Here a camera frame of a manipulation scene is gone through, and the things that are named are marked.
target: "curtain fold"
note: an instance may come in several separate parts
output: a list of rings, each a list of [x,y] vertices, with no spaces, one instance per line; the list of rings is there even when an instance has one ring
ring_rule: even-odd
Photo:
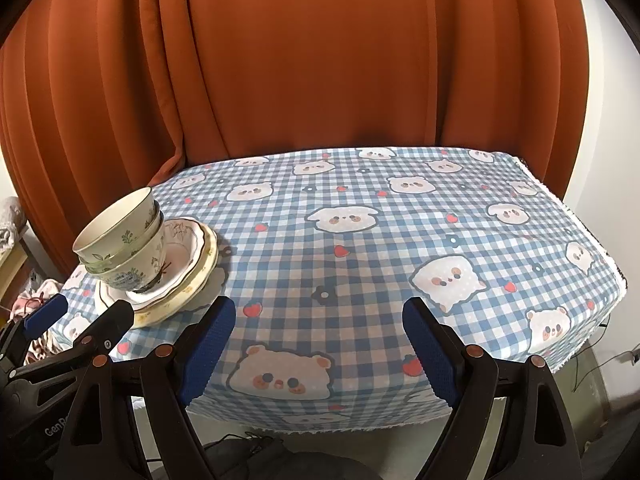
[[[562,196],[587,84],[580,0],[33,0],[0,50],[0,144],[69,272],[111,202],[239,156],[501,150]]]

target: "tablecloth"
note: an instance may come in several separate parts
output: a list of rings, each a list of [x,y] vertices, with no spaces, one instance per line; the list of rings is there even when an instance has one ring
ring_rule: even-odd
[[[189,409],[280,431],[424,422],[433,395],[402,328],[421,296],[466,344],[495,358],[582,345],[626,284],[575,216],[513,156],[461,148],[341,148],[189,168],[154,189],[166,218],[219,237],[212,280],[236,327]],[[97,316],[95,281],[65,284],[69,344]],[[132,330],[111,352],[144,356],[197,322],[212,298]]]

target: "cream bowl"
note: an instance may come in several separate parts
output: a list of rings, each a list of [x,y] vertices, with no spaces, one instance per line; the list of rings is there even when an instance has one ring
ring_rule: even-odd
[[[151,240],[153,235],[158,232],[158,229],[164,223],[164,213],[160,211],[159,203],[154,201],[154,205],[156,207],[156,214],[151,221],[151,224],[149,224],[149,227],[146,228],[144,233],[142,233],[136,240],[133,240],[132,243],[127,244],[123,250],[114,254],[110,258],[105,258],[101,262],[88,264],[86,261],[80,258],[80,262],[84,264],[86,270],[91,274],[98,274],[100,272],[106,272],[107,270],[115,269],[115,267],[123,264],[130,257],[136,254],[140,249],[142,249],[142,247],[144,247],[146,243]]]
[[[154,214],[154,194],[150,187],[129,193],[82,229],[73,251],[89,265],[111,258],[145,232]]]
[[[91,275],[119,290],[144,289],[160,275],[165,256],[163,223],[151,240],[126,262],[111,270]]]

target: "white plate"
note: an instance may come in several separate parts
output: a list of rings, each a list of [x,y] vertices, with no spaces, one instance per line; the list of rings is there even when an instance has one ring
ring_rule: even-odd
[[[193,270],[202,255],[204,231],[200,223],[190,218],[171,218],[164,222],[166,257],[160,281],[143,293],[124,292],[105,283],[100,298],[107,304],[116,300],[129,301],[133,310],[142,310],[161,300],[179,286]]]
[[[167,296],[144,309],[137,310],[134,313],[134,321],[131,328],[142,328],[165,320],[186,306],[203,289],[218,261],[218,238],[208,226],[204,224],[201,224],[201,226],[205,233],[205,245],[193,271],[183,280],[180,286]],[[94,294],[98,314],[103,313],[113,304],[113,302],[107,303],[101,299],[97,293],[100,285],[104,284],[98,283],[96,294]]]

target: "gingham pattern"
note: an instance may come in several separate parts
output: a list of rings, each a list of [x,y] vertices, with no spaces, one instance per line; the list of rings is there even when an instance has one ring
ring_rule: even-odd
[[[425,376],[409,376],[402,367],[405,356],[414,354],[402,329],[402,304],[421,295],[408,279],[435,256],[464,254],[488,288],[457,304],[449,315],[430,304],[432,312],[463,342],[479,344],[496,358],[527,357],[527,310],[564,306],[571,329],[544,354],[558,368],[623,295],[623,280],[604,250],[516,158],[495,153],[494,162],[486,163],[464,149],[392,150],[397,156],[380,161],[359,158],[355,149],[328,149],[270,155],[267,163],[246,168],[232,160],[217,162],[189,168],[155,188],[166,218],[191,216],[216,231],[218,266],[228,275],[223,294],[238,307],[236,328],[192,411],[283,431],[377,428],[447,413]],[[443,157],[463,169],[443,174],[425,165]],[[323,158],[336,169],[312,176],[292,172],[294,164]],[[172,189],[179,179],[198,174],[203,181]],[[393,176],[423,176],[436,190],[395,193],[387,181]],[[507,181],[516,180],[531,183],[539,193],[514,196]],[[234,186],[262,182],[273,186],[268,198],[226,200]],[[489,216],[487,206],[500,202],[522,206],[529,222],[505,225]],[[347,205],[375,208],[378,224],[331,234],[305,220],[318,208]],[[458,221],[447,221],[447,215]],[[457,247],[451,235],[459,240]],[[588,275],[564,256],[569,241],[593,255]],[[336,257],[336,245],[350,254]],[[534,271],[534,264],[542,273]],[[69,311],[54,326],[60,341],[68,342],[63,329],[77,313],[95,319],[94,290],[89,276],[79,286],[65,288]],[[327,298],[319,295],[322,291],[329,293]],[[254,303],[262,305],[260,316],[245,316],[243,307]],[[111,355],[144,356],[162,342],[175,341],[203,312],[182,311],[157,326],[132,330]],[[273,351],[330,357],[331,396],[274,400],[229,389],[229,375],[246,348],[256,343]],[[327,413],[333,422],[291,424],[283,419]]]

